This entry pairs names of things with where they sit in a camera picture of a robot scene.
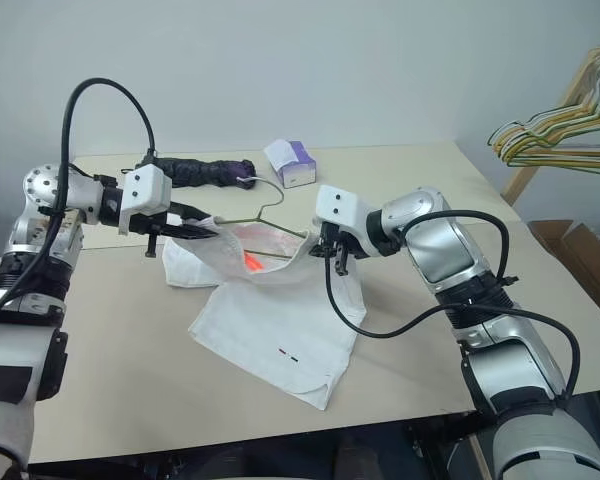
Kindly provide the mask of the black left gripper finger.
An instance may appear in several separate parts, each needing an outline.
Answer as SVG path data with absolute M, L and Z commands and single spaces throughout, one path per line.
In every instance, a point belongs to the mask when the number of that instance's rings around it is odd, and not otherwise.
M 193 219 L 196 221 L 200 221 L 210 217 L 210 214 L 207 212 L 204 212 L 196 207 L 178 202 L 171 202 L 169 205 L 168 212 L 170 214 L 179 216 L 182 220 Z
M 215 231 L 197 225 L 165 224 L 161 227 L 161 235 L 176 239 L 207 239 L 217 236 Z

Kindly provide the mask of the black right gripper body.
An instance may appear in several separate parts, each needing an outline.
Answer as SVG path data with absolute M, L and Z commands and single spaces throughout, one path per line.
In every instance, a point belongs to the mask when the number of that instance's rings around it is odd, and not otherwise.
M 356 259 L 363 259 L 366 257 L 366 252 L 362 249 L 359 240 L 354 235 L 342 230 L 334 223 L 324 222 L 321 225 L 319 239 L 324 239 L 333 243 L 333 256 L 336 253 L 336 249 L 342 247 L 347 248 L 349 250 L 349 255 L 353 255 Z

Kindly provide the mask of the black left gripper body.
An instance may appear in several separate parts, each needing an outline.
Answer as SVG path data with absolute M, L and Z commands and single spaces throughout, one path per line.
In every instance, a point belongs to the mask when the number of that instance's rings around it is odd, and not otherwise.
M 131 216 L 129 230 L 140 235 L 147 235 L 149 240 L 145 256 L 156 257 L 157 238 L 159 236 L 177 237 L 181 233 L 179 226 L 167 223 L 168 213 L 162 212 L 154 215 L 135 214 Z

